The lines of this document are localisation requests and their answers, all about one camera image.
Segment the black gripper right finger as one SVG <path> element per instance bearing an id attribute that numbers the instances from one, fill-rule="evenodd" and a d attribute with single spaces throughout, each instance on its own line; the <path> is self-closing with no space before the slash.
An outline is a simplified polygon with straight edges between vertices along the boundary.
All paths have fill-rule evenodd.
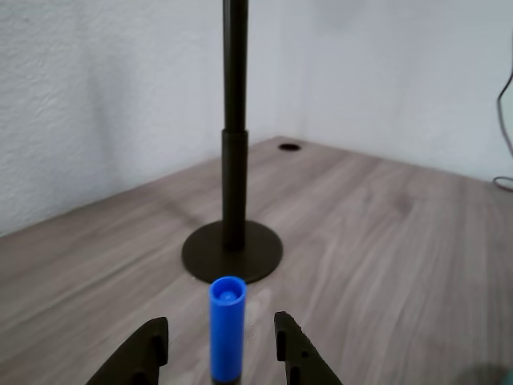
<path id="1" fill-rule="evenodd" d="M 340 379 L 290 314 L 276 312 L 274 325 L 277 361 L 285 364 L 288 385 L 341 385 Z"/>

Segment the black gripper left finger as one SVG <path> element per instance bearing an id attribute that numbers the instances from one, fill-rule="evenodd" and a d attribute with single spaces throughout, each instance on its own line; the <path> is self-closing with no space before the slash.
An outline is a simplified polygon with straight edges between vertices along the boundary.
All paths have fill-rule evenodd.
<path id="1" fill-rule="evenodd" d="M 118 347 L 87 384 L 157 385 L 160 368 L 168 363 L 168 343 L 166 317 L 145 322 Z"/>

